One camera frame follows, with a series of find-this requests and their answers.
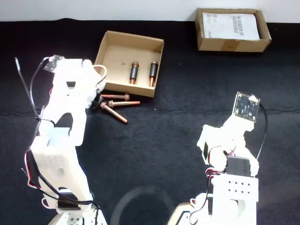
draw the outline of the metal screw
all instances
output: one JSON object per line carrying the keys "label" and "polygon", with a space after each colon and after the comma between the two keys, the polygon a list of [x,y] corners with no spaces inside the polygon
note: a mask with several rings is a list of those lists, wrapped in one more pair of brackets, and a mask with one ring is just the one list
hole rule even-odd
{"label": "metal screw", "polygon": [[121,105],[139,105],[141,104],[140,101],[135,101],[135,102],[114,102],[114,101],[108,101],[108,106],[111,108],[114,108],[116,106],[121,106]]}
{"label": "metal screw", "polygon": [[119,120],[121,120],[124,123],[127,123],[127,119],[125,119],[124,117],[122,117],[120,114],[118,114],[116,111],[114,111],[113,109],[111,109],[110,107],[108,107],[106,105],[106,102],[102,102],[100,104],[101,109],[105,109],[106,111],[108,111],[109,113],[111,113],[112,115],[114,115],[115,117],[117,117]]}
{"label": "metal screw", "polygon": [[117,98],[117,99],[124,99],[125,101],[129,101],[129,94],[125,95],[101,95],[103,98]]}

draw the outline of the cardboard box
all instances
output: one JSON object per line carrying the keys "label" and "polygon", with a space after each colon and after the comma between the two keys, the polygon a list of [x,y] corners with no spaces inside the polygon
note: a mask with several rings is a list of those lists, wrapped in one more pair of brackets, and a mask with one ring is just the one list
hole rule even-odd
{"label": "cardboard box", "polygon": [[[205,38],[203,29],[203,13],[243,13],[254,14],[260,40],[236,40],[222,38]],[[272,39],[260,10],[255,9],[220,9],[200,8],[196,14],[196,32],[199,51],[222,51],[222,52],[263,52],[271,43]]]}
{"label": "cardboard box", "polygon": [[[162,39],[107,31],[95,61],[95,64],[107,68],[105,89],[154,97],[163,48]],[[138,61],[139,68],[135,84],[130,84],[131,64],[134,61]],[[158,69],[154,87],[150,87],[150,64],[153,61],[158,62]]]}

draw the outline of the black cloth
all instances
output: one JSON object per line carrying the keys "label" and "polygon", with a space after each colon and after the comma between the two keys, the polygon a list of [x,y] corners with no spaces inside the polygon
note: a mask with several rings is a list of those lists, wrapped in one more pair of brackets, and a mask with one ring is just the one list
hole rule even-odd
{"label": "black cloth", "polygon": [[[259,224],[298,225],[300,26],[268,27],[271,46],[265,53],[249,54],[199,52],[193,22],[0,22],[1,223],[47,224],[55,215],[42,207],[42,195],[26,185],[20,170],[37,122],[14,57],[19,58],[29,83],[45,56],[94,61],[104,33],[113,30],[162,38],[165,49],[155,97],[135,96],[141,106],[118,109],[128,119],[127,125],[107,113],[88,112],[84,143],[77,154],[107,222],[119,200],[138,187],[151,186],[156,191],[130,202],[121,225],[166,224],[170,209],[205,192],[206,165],[196,142],[204,124],[219,127],[224,123],[236,92],[241,91],[261,98],[269,115],[259,158]],[[34,81],[38,108],[47,104],[52,78],[41,71]],[[254,155],[263,126],[260,111],[254,131],[245,135]],[[163,199],[168,198],[171,201],[165,205]]]}

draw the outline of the robotic arm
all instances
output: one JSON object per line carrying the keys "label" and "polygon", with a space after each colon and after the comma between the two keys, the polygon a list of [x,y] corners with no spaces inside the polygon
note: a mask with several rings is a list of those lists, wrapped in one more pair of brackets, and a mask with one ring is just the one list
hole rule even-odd
{"label": "robotic arm", "polygon": [[224,171],[227,165],[227,155],[248,158],[251,165],[251,176],[256,176],[259,169],[257,159],[245,147],[245,131],[252,131],[260,99],[254,95],[237,93],[232,114],[222,127],[204,125],[197,143],[202,151],[202,158],[207,165],[212,165],[217,171]]}
{"label": "robotic arm", "polygon": [[168,225],[256,225],[259,164],[245,147],[244,133],[254,129],[259,105],[254,95],[237,92],[223,126],[203,126],[197,146],[205,164],[212,166],[205,171],[207,192],[178,205]]}
{"label": "robotic arm", "polygon": [[[100,76],[95,67],[102,67],[105,74]],[[38,118],[38,135],[25,153],[28,185],[44,194],[44,207],[57,211],[49,224],[106,225],[75,149],[83,142],[85,109],[105,87],[106,68],[93,66],[90,60],[54,55],[44,69],[54,73],[53,88]],[[55,127],[66,113],[73,117],[72,127]]]}

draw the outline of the copper bolt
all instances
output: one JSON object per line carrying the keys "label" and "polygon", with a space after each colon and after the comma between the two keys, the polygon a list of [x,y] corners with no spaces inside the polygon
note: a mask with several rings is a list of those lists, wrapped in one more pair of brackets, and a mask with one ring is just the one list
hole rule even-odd
{"label": "copper bolt", "polygon": [[139,105],[141,102],[140,101],[135,101],[135,102],[114,102],[114,101],[108,101],[108,106],[111,108],[114,108],[116,106],[121,106],[121,105]]}
{"label": "copper bolt", "polygon": [[153,87],[157,73],[158,73],[158,62],[153,61],[153,62],[151,62],[150,73],[149,73],[149,77],[150,77],[150,85],[149,86],[150,87]]}
{"label": "copper bolt", "polygon": [[129,101],[129,94],[125,95],[101,95],[103,98],[117,98],[117,99],[124,99],[125,101]]}
{"label": "copper bolt", "polygon": [[154,77],[150,77],[150,87],[153,87]]}
{"label": "copper bolt", "polygon": [[108,107],[106,105],[106,102],[102,102],[100,104],[101,109],[105,109],[106,111],[108,111],[109,113],[111,113],[112,115],[114,115],[115,117],[117,117],[119,120],[121,120],[124,123],[127,123],[127,119],[125,119],[124,117],[122,117],[120,114],[118,114],[116,111],[114,111],[113,109],[111,109],[110,107]]}
{"label": "copper bolt", "polygon": [[135,84],[135,81],[136,81],[136,78],[137,78],[137,70],[139,68],[139,63],[134,61],[132,64],[131,64],[131,71],[130,71],[130,84]]}

